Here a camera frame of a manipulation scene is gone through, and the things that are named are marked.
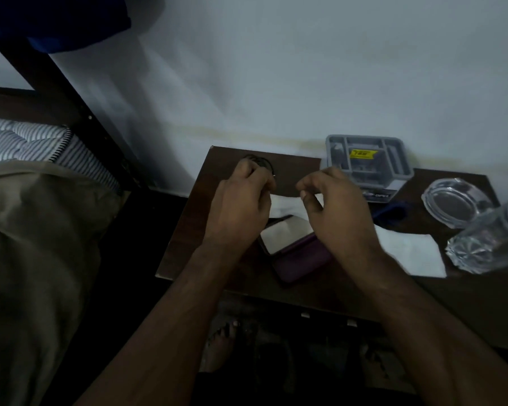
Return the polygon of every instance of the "yellow sticker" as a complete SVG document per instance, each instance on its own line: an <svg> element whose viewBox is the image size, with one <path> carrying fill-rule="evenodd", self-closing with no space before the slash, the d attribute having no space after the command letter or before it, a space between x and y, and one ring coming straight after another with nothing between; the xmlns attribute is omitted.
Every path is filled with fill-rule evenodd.
<svg viewBox="0 0 508 406"><path fill-rule="evenodd" d="M372 160L374 158L374 154L378 151L372 151L370 149L353 149L350 153L350 158L359 158L362 160Z"/></svg>

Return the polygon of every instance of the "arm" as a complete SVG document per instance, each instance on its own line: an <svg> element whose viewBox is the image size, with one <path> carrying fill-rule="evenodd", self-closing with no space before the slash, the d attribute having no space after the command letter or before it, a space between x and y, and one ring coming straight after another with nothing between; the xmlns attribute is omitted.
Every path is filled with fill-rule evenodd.
<svg viewBox="0 0 508 406"><path fill-rule="evenodd" d="M424 401L508 405L508 364L384 253L359 188L335 168L297 188L316 235L374 304Z"/></svg>
<svg viewBox="0 0 508 406"><path fill-rule="evenodd" d="M218 185L202 245L76 406L189 404L219 297L264 229L274 188L269 171L248 160Z"/></svg>

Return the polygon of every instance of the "mattress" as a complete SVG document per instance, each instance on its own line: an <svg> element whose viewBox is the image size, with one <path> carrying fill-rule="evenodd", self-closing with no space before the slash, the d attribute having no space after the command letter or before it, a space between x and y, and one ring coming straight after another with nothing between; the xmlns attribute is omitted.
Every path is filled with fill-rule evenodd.
<svg viewBox="0 0 508 406"><path fill-rule="evenodd" d="M115 177L65 126L0 120L0 162L11 160L52 162L120 191Z"/></svg>

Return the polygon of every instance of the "brown cloth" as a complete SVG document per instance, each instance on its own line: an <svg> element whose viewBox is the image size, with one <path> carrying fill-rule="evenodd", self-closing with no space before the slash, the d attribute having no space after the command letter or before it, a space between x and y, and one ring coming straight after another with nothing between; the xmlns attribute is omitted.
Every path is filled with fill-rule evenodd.
<svg viewBox="0 0 508 406"><path fill-rule="evenodd" d="M0 163L0 405L37 405L83 314L121 197L48 162Z"/></svg>

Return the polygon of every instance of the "tabletop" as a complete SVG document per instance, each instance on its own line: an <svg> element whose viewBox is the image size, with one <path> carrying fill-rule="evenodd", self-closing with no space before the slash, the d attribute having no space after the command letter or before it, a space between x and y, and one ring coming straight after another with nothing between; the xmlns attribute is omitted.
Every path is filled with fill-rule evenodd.
<svg viewBox="0 0 508 406"><path fill-rule="evenodd" d="M295 184L305 175L319 170L320 165L319 158L211 147L156 276L175 280L181 273L194 250L202 243L211 200L218 183L228 178L237 162L247 154L263 156L272 163L277 181L275 193L286 197L297 197ZM463 178L497 202L485 175L416 168L414 177L393 198L395 201L406 201L412 206L408 217L389 229L431 234L440 247L448 277L414 277L414 280L488 343L508 348L508 269L483 275L473 275L456 269L444 253L444 248L448 239L459 230L452 230L431 217L420 198L431 182L444 177ZM378 208L379 205L370 204L372 208ZM240 260L226 289L258 298L378 321L369 301L336 261L292 284L285 284L278 279L269 258L257 242Z"/></svg>

